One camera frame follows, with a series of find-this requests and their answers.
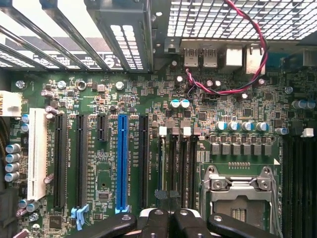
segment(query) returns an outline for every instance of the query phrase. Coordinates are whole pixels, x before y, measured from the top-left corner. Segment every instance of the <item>silver capacitor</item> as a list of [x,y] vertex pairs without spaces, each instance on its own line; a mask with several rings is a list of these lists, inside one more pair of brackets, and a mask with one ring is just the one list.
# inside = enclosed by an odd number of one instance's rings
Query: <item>silver capacitor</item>
[[7,163],[14,163],[14,162],[18,162],[19,159],[20,159],[20,154],[19,153],[15,153],[15,154],[8,154],[6,157],[5,157],[5,161]]
[[28,212],[35,212],[36,210],[38,210],[40,208],[40,205],[41,204],[39,201],[33,201],[26,206],[26,210]]
[[7,145],[5,148],[5,151],[8,154],[12,154],[12,153],[17,153],[21,150],[21,146],[19,144],[11,144],[11,145]]
[[48,90],[42,90],[41,91],[41,96],[42,97],[46,97],[46,98],[54,98],[55,97],[55,94],[51,91],[48,91]]
[[4,169],[6,172],[11,173],[11,172],[15,172],[19,170],[19,168],[20,168],[19,163],[13,163],[13,164],[7,164]]
[[53,115],[58,114],[58,110],[56,110],[55,108],[51,107],[51,106],[46,106],[45,107],[45,112],[47,113],[51,113]]

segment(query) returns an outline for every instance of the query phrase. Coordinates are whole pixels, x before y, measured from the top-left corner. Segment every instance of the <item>electrolytic capacitor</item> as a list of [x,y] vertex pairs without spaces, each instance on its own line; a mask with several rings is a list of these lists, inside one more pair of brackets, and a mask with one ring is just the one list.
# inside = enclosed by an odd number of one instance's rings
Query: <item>electrolytic capacitor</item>
[[49,176],[47,176],[45,179],[44,179],[44,183],[45,184],[49,184],[53,181],[54,179],[54,174],[50,174]]
[[41,96],[46,97],[46,98],[54,98],[55,94],[53,92],[48,91],[48,90],[42,90]]
[[26,199],[22,199],[19,201],[19,208],[25,209],[30,203],[31,203],[31,201],[28,201]]
[[35,212],[36,210],[39,209],[40,205],[41,205],[41,204],[40,204],[39,201],[33,201],[33,202],[31,202],[30,204],[28,204],[28,205],[26,206],[26,210],[27,210],[28,212]]
[[288,129],[285,127],[282,128],[276,128],[275,133],[278,135],[287,135],[288,134]]
[[295,109],[305,109],[307,107],[307,101],[306,100],[293,101],[292,107]]
[[20,168],[19,163],[13,163],[13,164],[7,164],[4,169],[6,172],[11,173],[11,172],[17,171],[19,168]]
[[243,130],[249,131],[249,130],[252,129],[252,123],[246,121],[246,122],[242,123],[241,128],[242,128]]
[[6,157],[5,157],[5,161],[7,163],[13,163],[13,162],[17,162],[19,161],[20,159],[20,154],[18,153],[15,153],[15,154],[8,154]]
[[45,107],[45,112],[52,113],[53,115],[58,114],[58,110],[56,110],[55,108],[53,108],[51,106],[46,106]]
[[14,173],[8,173],[4,176],[4,180],[6,182],[12,182],[17,180],[20,177],[20,173],[19,172],[14,172]]
[[20,150],[21,150],[21,146],[19,144],[7,145],[5,148],[5,151],[8,154],[16,153],[16,152],[19,152]]

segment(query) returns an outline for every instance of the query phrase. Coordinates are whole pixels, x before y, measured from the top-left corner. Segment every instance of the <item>black pcie slot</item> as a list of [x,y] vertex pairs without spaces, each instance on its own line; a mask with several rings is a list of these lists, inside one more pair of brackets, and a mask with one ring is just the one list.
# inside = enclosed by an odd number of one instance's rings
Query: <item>black pcie slot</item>
[[139,206],[148,204],[149,176],[149,117],[140,116],[139,120]]
[[67,168],[67,116],[57,115],[55,119],[53,205],[64,207],[66,202]]
[[97,140],[108,141],[108,116],[97,116]]
[[76,198],[75,207],[83,207],[87,203],[87,137],[88,116],[76,116]]

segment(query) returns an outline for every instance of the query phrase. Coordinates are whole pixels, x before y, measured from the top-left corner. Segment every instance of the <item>pcie slot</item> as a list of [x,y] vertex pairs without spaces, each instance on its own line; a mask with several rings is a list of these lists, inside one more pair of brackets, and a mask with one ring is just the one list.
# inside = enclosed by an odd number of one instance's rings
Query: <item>pcie slot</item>
[[61,208],[66,202],[67,116],[55,119],[53,205]]
[[87,137],[88,116],[76,115],[76,198],[75,207],[84,207],[87,204]]
[[97,116],[97,140],[108,141],[108,116]]
[[129,210],[128,199],[128,116],[118,116],[117,179],[115,213]]
[[140,116],[139,120],[139,206],[146,208],[148,204],[149,176],[149,117]]

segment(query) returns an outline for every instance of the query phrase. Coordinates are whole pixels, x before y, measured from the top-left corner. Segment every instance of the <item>white pci slot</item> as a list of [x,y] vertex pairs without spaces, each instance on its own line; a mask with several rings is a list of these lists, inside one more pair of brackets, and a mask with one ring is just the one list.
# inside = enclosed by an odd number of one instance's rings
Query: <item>white pci slot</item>
[[45,109],[30,108],[29,156],[27,200],[39,200],[45,196],[47,160],[47,119]]

